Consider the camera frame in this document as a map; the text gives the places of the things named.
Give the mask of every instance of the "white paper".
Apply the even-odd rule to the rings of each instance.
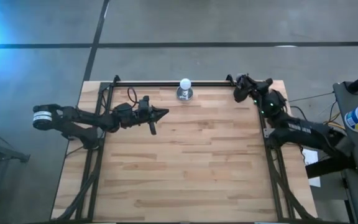
[[[315,162],[318,162],[318,155],[317,151],[309,150],[309,149],[303,149],[302,154],[305,156],[305,165],[314,164]],[[309,185],[315,186],[315,187],[321,187],[320,183],[320,177],[315,177],[312,179],[309,179]]]

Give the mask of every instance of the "black metal frame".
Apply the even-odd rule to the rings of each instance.
[[[112,103],[112,93],[114,87],[158,87],[158,86],[167,86],[167,87],[176,87],[179,86],[180,82],[121,82],[121,79],[116,76],[114,78],[113,82],[102,82],[100,83],[99,92],[98,92],[98,100],[96,104],[95,113],[100,114],[101,107],[102,107],[102,95],[105,91],[108,92],[108,99],[107,99],[107,108],[111,107]],[[211,87],[233,87],[234,82],[233,80],[228,76],[226,78],[226,81],[222,82],[208,82],[208,81],[199,81],[199,82],[193,82],[192,86],[211,86]],[[266,122],[262,114],[259,112],[259,118],[260,118],[260,127],[262,130],[262,135],[265,136],[265,129],[267,127]],[[74,202],[70,205],[72,206],[72,209],[76,210],[75,218],[73,220],[69,220],[70,217],[65,217],[64,219],[55,219],[50,220],[49,222],[45,223],[91,223],[93,221],[93,213],[94,213],[94,207],[96,203],[96,193],[98,190],[98,182],[99,182],[99,174],[101,170],[101,161],[103,156],[103,150],[104,150],[104,141],[105,141],[106,135],[104,134],[100,138],[100,147],[97,149],[98,155],[96,158],[96,163],[94,165],[94,169],[92,173],[90,173],[90,165],[92,160],[93,151],[89,150],[86,155],[85,160],[85,168],[81,183],[81,190],[74,199]],[[288,184],[288,178],[287,173],[285,171],[285,163],[283,159],[283,154],[281,152],[281,149],[276,149],[277,154],[277,163],[279,171],[275,168],[274,160],[272,157],[272,150],[266,147],[266,140],[267,138],[264,137],[264,143],[265,143],[265,152],[266,152],[266,158],[267,158],[267,165],[268,165],[268,171],[270,175],[270,182],[272,185],[272,192],[273,192],[273,199],[275,203],[275,209],[277,213],[278,222],[274,223],[299,223],[299,224],[345,224],[343,222],[327,222],[318,220],[312,216],[310,216],[306,210],[301,206],[300,202],[296,199],[296,197],[292,194],[289,184]],[[82,217],[82,209],[83,209],[83,201],[84,196],[90,186],[92,185],[91,190],[91,199],[89,201],[89,209],[86,218]],[[283,208],[280,201],[280,193],[279,188],[280,187],[284,193],[285,203],[288,211],[288,218],[284,216],[283,214]],[[295,211],[298,212],[301,219],[296,218]]]
[[[2,146],[0,146],[0,155],[8,157],[8,158],[18,159],[21,162],[27,162],[30,158],[30,155],[26,155],[24,153],[17,152],[15,150],[8,149],[8,148],[2,147]]]

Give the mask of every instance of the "black robotic arm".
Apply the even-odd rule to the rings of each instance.
[[[334,148],[344,137],[343,133],[327,124],[290,116],[287,113],[286,99],[283,95],[279,91],[269,90],[272,83],[271,78],[258,82],[248,75],[239,75],[234,90],[236,102],[242,102],[250,96],[264,118],[267,118],[268,124],[274,129],[268,136],[268,147],[276,149],[286,142],[293,142],[321,149],[331,157],[348,160],[347,156]]]
[[[133,110],[136,104],[138,104],[138,109]],[[115,133],[120,127],[125,129],[133,125],[148,123],[151,133],[155,135],[154,123],[166,115],[169,110],[149,106],[149,96],[144,96],[143,99],[136,101],[135,105],[123,103],[103,114],[90,113],[72,106],[39,105],[33,107],[33,127],[44,131],[56,129],[68,139],[71,136],[79,138],[85,149],[95,149],[99,146],[97,128]],[[88,124],[92,127],[82,128],[75,123]]]

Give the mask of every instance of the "wooden table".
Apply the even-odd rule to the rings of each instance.
[[[99,84],[84,82],[80,109],[94,112]],[[287,97],[283,81],[275,80],[272,88]],[[156,124],[156,136],[147,124],[107,134],[95,222],[277,221],[252,99],[236,103],[229,87],[194,87],[189,102],[178,101],[174,87],[135,90],[138,98],[149,95],[151,105],[170,112]],[[115,87],[112,102],[129,102],[127,88]],[[79,146],[70,142],[68,152]],[[316,217],[299,148],[282,151],[291,190]],[[78,193],[85,157],[79,150],[66,158],[52,218]]]

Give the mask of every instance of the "gray floor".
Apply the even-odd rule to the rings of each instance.
[[[102,3],[0,1],[0,44],[92,43]],[[358,1],[115,0],[101,36],[101,42],[202,41],[358,41]],[[76,105],[89,53],[0,50],[0,135],[31,154],[28,164],[12,161],[9,166],[0,189],[0,223],[48,220],[67,141],[57,131],[34,129],[32,107]],[[358,47],[99,49],[91,80],[114,75],[123,80],[222,80],[246,72],[256,79],[284,80],[290,100],[328,93],[333,83],[358,78]],[[293,105],[310,120],[324,121],[329,112],[320,112],[333,101],[328,95]],[[321,209],[334,207],[335,201],[324,201],[343,197],[339,181],[334,175],[322,189],[313,189],[319,216],[343,219],[341,212]]]

